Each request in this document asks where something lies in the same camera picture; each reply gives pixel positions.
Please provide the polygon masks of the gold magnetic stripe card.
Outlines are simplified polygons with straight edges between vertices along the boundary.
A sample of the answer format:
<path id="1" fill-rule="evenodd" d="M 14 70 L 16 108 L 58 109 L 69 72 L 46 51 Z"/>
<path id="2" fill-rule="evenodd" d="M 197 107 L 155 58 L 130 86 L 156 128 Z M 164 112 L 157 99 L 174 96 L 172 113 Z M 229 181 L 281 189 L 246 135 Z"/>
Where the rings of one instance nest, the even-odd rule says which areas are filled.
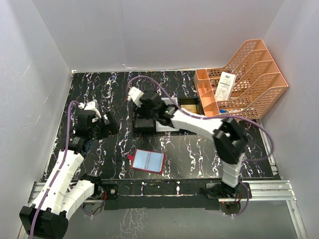
<path id="1" fill-rule="evenodd" d="M 183 110 L 186 110 L 190 113 L 196 114 L 197 113 L 197 105 L 181 105 L 180 106 Z"/>

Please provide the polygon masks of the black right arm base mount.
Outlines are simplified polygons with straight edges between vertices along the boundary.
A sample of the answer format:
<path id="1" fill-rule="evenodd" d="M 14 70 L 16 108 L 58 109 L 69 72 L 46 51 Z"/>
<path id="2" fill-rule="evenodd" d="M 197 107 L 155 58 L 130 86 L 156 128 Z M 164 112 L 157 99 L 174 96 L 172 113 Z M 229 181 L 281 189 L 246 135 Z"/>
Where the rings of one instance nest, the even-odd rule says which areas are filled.
<path id="1" fill-rule="evenodd" d="M 249 183 L 239 182 L 234 188 L 225 183 L 207 183 L 204 188 L 199 189 L 199 194 L 207 199 L 217 200 L 222 213 L 235 216 L 241 213 L 241 202 L 244 199 L 250 200 L 252 193 Z"/>

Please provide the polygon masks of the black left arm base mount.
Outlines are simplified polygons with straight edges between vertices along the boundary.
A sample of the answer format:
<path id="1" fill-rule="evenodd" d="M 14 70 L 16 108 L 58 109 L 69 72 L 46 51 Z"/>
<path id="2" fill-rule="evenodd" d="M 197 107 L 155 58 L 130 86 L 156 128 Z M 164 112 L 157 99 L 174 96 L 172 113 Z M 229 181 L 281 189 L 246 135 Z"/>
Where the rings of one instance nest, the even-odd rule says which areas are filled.
<path id="1" fill-rule="evenodd" d="M 75 188 L 84 190 L 84 199 L 80 209 L 91 218 L 94 217 L 97 212 L 100 213 L 105 209 L 107 200 L 115 200 L 118 198 L 117 184 L 103 184 L 100 176 L 86 173 L 80 177 Z M 95 210 L 89 211 L 85 208 L 88 205 L 85 203 L 86 200 L 100 200 L 101 205 Z"/>

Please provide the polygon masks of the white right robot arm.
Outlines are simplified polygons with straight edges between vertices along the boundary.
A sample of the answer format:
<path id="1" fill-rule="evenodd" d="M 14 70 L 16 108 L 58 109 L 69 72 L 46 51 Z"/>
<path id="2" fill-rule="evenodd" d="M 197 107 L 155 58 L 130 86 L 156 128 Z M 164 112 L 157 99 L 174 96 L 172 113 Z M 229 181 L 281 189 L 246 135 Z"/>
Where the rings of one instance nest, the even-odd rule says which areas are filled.
<path id="1" fill-rule="evenodd" d="M 223 161 L 222 192 L 232 198 L 240 192 L 241 168 L 248 138 L 234 118 L 209 119 L 191 113 L 176 103 L 167 104 L 155 91 L 143 92 L 136 87 L 129 90 L 128 99 L 135 104 L 135 112 L 161 125 L 201 135 L 214 143 Z"/>

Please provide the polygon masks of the red leather card holder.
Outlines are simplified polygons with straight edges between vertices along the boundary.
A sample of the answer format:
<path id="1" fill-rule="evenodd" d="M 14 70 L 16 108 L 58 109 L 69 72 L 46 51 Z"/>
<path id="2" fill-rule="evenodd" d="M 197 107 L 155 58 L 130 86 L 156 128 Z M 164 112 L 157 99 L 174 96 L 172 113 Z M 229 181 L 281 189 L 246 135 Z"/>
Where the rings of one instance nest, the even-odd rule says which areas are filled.
<path id="1" fill-rule="evenodd" d="M 166 155 L 164 153 L 136 149 L 133 154 L 128 154 L 127 159 L 131 168 L 148 173 L 162 174 Z"/>

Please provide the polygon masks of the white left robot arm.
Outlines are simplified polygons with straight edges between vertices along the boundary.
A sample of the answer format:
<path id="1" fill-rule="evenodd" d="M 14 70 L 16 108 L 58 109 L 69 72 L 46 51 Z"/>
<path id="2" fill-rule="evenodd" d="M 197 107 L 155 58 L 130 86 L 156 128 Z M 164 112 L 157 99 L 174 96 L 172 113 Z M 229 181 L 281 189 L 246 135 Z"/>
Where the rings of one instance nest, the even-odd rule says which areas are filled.
<path id="1" fill-rule="evenodd" d="M 19 217 L 29 238 L 61 239 L 69 220 L 88 198 L 97 199 L 103 193 L 101 178 L 84 174 L 72 186 L 71 181 L 92 144 L 119 132 L 110 112 L 101 113 L 96 100 L 88 103 L 72 101 L 67 110 L 79 109 L 76 124 L 67 122 L 65 146 L 59 151 L 56 163 L 43 188 L 30 206 L 20 210 Z"/>

